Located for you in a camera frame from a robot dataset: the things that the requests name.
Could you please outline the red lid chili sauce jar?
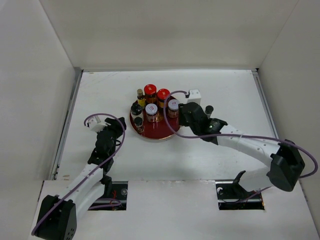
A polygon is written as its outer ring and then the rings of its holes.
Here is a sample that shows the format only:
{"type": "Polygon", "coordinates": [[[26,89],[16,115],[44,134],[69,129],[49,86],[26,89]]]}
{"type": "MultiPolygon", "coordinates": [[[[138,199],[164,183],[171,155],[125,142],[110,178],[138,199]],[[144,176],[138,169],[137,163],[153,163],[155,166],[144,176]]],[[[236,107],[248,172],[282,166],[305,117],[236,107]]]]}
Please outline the red lid chili sauce jar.
{"type": "Polygon", "coordinates": [[[154,84],[147,84],[144,87],[145,101],[147,104],[157,103],[157,87],[154,84]]]}

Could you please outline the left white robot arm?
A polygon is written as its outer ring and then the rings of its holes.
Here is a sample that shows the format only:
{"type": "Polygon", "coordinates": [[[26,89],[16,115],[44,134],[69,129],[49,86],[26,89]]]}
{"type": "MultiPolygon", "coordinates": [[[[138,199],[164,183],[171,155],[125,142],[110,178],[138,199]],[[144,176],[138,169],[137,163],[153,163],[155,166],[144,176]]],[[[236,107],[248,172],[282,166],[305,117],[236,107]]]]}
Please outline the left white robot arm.
{"type": "Polygon", "coordinates": [[[81,173],[60,193],[47,195],[41,202],[37,222],[31,235],[42,240],[71,240],[78,220],[92,204],[112,195],[112,180],[107,175],[114,156],[122,147],[126,136],[124,117],[99,113],[84,120],[84,125],[96,132],[95,147],[81,173]]]}

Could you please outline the small yellow label oil bottle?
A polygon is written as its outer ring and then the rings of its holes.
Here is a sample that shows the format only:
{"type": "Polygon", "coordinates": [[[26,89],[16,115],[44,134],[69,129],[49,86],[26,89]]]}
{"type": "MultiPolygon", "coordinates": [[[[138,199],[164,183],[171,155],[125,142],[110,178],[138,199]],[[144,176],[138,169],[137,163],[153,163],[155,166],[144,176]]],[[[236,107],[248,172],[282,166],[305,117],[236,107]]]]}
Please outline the small yellow label oil bottle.
{"type": "Polygon", "coordinates": [[[137,103],[144,109],[146,107],[146,99],[141,88],[137,90],[137,103]]]}

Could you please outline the black cap spice bottle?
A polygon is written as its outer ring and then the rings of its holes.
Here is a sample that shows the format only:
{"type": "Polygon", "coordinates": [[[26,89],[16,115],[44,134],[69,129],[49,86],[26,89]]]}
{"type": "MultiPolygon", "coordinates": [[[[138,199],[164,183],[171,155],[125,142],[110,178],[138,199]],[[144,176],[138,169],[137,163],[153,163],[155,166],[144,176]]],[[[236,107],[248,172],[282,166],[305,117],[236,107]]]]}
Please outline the black cap spice bottle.
{"type": "Polygon", "coordinates": [[[204,109],[204,113],[207,116],[207,118],[209,119],[212,115],[214,111],[214,107],[212,105],[207,105],[204,109]]]}

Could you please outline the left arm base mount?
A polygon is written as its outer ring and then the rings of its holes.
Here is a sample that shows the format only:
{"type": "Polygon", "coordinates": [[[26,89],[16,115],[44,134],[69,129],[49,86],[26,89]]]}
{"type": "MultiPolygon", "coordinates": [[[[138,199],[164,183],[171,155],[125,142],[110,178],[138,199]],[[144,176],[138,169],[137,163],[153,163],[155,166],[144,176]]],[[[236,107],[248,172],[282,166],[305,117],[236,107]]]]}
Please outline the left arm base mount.
{"type": "Polygon", "coordinates": [[[105,187],[104,194],[88,209],[89,211],[125,211],[127,209],[128,182],[113,181],[105,187]]]}

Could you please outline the white lid sauce jar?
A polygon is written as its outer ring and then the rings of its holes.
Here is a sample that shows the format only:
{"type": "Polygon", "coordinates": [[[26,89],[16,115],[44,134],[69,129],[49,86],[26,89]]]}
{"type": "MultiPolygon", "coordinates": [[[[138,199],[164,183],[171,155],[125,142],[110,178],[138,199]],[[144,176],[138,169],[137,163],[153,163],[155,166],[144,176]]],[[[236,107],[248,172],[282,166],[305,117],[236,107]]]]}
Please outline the white lid sauce jar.
{"type": "Polygon", "coordinates": [[[154,123],[158,119],[158,107],[154,103],[149,103],[145,107],[145,113],[147,121],[150,123],[154,123]]]}

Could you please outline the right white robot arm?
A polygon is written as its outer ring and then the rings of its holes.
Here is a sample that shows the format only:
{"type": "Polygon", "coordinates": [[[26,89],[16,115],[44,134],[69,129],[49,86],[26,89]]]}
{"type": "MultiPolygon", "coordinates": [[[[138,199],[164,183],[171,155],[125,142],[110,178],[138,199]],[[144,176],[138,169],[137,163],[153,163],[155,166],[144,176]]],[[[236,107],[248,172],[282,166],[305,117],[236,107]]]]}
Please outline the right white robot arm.
{"type": "Polygon", "coordinates": [[[179,104],[179,124],[190,127],[205,142],[237,150],[264,164],[256,171],[241,171],[233,181],[232,192],[238,198],[259,188],[276,187],[285,192],[295,188],[305,162],[294,143],[245,135],[226,121],[209,118],[202,107],[189,102],[179,104]]]}

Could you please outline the clear bottle black pump cap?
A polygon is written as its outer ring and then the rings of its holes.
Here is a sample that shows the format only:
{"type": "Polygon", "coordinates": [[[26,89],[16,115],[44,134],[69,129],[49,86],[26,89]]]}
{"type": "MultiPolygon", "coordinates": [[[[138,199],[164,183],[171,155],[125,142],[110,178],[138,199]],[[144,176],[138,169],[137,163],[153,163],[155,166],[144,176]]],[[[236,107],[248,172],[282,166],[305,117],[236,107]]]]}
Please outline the clear bottle black pump cap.
{"type": "Polygon", "coordinates": [[[144,120],[143,107],[139,105],[137,102],[134,102],[130,107],[130,116],[134,121],[136,118],[141,118],[144,120]]]}

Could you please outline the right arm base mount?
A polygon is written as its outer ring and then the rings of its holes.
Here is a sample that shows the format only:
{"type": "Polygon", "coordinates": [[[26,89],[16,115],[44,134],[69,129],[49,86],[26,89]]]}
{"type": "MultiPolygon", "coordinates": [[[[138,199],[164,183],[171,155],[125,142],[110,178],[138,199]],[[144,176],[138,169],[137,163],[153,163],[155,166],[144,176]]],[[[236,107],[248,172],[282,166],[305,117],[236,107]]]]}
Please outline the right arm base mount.
{"type": "Polygon", "coordinates": [[[215,182],[218,209],[221,211],[264,210],[261,191],[246,191],[239,182],[245,171],[234,179],[215,182]]]}

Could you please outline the small black cap spice jar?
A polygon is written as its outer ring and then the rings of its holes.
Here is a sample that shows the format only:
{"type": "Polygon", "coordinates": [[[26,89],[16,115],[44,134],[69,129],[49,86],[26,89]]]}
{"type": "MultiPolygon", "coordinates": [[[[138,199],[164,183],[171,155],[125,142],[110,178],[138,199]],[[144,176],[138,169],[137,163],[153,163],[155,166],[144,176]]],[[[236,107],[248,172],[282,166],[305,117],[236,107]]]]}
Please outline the small black cap spice jar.
{"type": "Polygon", "coordinates": [[[138,133],[143,133],[144,132],[144,125],[143,125],[144,121],[141,117],[136,117],[134,119],[134,125],[136,127],[136,130],[138,133]]]}

